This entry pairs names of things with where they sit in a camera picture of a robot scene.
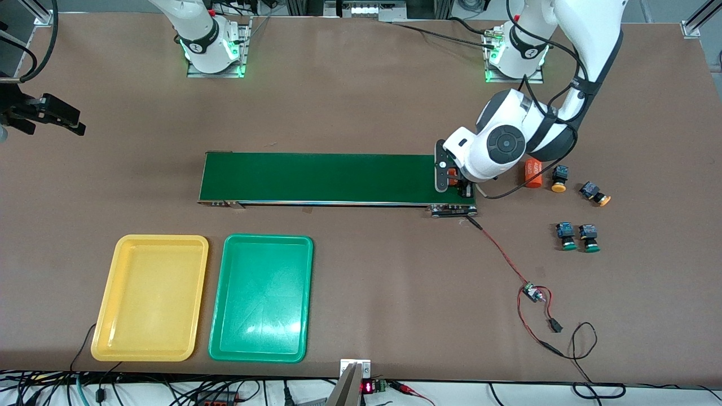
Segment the green mushroom push button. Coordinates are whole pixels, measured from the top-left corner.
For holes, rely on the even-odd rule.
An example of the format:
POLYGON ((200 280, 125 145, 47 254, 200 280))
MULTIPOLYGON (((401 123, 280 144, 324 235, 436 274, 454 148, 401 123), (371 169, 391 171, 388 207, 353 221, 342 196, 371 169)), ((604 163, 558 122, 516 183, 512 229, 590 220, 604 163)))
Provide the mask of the green mushroom push button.
POLYGON ((579 226, 580 240, 584 245, 585 253, 596 253, 600 252, 598 246, 598 229, 595 224, 581 224, 579 226))
POLYGON ((577 245, 574 241, 575 233, 571 223, 557 223, 556 233, 558 239, 561 241, 560 244, 562 251, 575 251, 577 249, 577 245))

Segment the green conveyor belt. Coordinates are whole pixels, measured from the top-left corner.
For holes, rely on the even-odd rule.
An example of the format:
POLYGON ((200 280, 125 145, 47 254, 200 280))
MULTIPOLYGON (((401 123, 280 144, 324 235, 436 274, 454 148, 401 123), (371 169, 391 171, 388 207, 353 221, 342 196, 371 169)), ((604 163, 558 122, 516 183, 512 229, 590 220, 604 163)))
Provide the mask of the green conveyor belt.
POLYGON ((435 190, 433 155, 212 151, 198 202, 207 206, 388 206, 425 208, 433 218, 477 213, 460 185, 435 190))

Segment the small speed controller board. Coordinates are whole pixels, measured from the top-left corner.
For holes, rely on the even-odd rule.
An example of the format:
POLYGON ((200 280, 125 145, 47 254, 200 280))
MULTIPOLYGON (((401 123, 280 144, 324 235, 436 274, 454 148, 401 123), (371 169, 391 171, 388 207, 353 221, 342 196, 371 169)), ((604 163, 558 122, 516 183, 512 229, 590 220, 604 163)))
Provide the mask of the small speed controller board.
POLYGON ((535 285, 531 282, 527 282, 523 288, 521 288, 521 293, 534 303, 549 303, 552 300, 552 293, 549 288, 541 285, 535 285))

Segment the white device with lights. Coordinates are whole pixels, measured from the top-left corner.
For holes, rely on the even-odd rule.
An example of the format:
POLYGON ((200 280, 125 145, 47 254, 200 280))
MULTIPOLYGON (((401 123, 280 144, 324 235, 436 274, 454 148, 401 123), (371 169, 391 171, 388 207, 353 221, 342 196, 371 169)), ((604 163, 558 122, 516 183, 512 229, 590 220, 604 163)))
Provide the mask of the white device with lights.
POLYGON ((366 18, 377 21, 407 20, 405 0, 324 0, 322 16, 366 18))

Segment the yellow plastic tray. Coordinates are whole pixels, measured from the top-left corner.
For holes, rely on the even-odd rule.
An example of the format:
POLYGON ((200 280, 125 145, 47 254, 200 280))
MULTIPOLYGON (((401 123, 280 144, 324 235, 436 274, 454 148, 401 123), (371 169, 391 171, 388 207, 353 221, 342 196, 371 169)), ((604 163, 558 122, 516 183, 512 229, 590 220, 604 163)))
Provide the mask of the yellow plastic tray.
POLYGON ((180 362, 195 350, 209 242, 199 235, 118 240, 91 345, 95 360, 180 362))

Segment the red clip lead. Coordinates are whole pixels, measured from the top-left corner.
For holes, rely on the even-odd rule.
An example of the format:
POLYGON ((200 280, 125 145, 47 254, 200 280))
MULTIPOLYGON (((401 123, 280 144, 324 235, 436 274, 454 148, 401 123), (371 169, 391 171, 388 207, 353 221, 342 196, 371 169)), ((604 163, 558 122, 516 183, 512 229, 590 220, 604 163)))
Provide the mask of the red clip lead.
POLYGON ((410 386, 405 385, 404 383, 400 383, 400 381, 388 381, 389 386, 394 389, 395 391, 399 391, 403 395, 412 396, 413 398, 419 398, 423 399, 424 401, 428 401, 428 403, 431 404, 431 406, 436 406, 436 404, 431 401, 431 399, 426 398, 426 396, 420 395, 417 391, 413 390, 413 388, 410 388, 410 386))

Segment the green plastic tray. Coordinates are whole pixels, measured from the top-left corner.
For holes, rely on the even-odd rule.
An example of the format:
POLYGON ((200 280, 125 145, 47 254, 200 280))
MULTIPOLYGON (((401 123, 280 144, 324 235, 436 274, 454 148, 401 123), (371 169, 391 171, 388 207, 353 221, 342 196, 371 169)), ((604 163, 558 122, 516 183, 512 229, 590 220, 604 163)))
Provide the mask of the green plastic tray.
POLYGON ((299 363, 307 349, 314 242, 236 233, 224 242, 208 353, 212 360, 299 363))

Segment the orange power strip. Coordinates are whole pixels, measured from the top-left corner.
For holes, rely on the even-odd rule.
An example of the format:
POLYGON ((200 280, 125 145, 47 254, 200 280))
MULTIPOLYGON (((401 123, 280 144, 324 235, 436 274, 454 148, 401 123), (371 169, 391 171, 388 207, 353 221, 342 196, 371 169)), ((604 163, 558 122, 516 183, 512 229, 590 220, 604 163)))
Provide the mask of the orange power strip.
POLYGON ((195 406, 236 406, 240 397, 235 391, 203 390, 195 396, 195 406))

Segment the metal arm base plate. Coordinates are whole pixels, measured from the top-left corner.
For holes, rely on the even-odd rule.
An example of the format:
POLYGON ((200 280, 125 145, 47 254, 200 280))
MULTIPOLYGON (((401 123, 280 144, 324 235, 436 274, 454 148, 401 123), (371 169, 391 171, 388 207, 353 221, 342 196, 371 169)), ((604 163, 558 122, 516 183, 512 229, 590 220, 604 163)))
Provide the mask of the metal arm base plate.
POLYGON ((218 26, 217 35, 207 44, 204 53, 193 52, 200 49, 197 43, 188 47, 180 42, 187 60, 187 77, 245 77, 253 21, 243 25, 224 16, 213 19, 218 26))
POLYGON ((482 43, 490 45, 484 50, 485 80, 492 83, 519 83, 527 77, 532 83, 543 82, 543 65, 549 46, 539 52, 531 49, 532 59, 524 59, 518 50, 506 41, 508 29, 503 25, 486 30, 482 43))

